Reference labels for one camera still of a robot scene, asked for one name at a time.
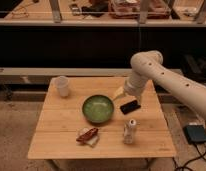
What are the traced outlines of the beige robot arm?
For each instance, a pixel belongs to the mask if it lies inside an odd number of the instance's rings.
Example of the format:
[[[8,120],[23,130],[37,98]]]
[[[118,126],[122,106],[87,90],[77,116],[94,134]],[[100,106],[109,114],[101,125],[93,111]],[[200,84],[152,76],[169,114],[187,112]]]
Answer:
[[[162,62],[163,56],[157,50],[134,54],[130,60],[131,73],[114,92],[113,99],[128,94],[141,100],[145,85],[151,79],[206,120],[206,86],[163,67]]]

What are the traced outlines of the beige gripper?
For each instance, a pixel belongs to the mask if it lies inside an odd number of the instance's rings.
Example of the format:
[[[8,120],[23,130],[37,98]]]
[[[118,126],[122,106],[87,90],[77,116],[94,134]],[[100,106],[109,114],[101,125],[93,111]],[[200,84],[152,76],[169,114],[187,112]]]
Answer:
[[[146,79],[138,75],[130,75],[125,83],[124,88],[118,88],[114,94],[113,99],[122,98],[125,96],[125,92],[131,96],[136,96],[136,99],[139,103],[142,102],[142,92],[145,89]]]

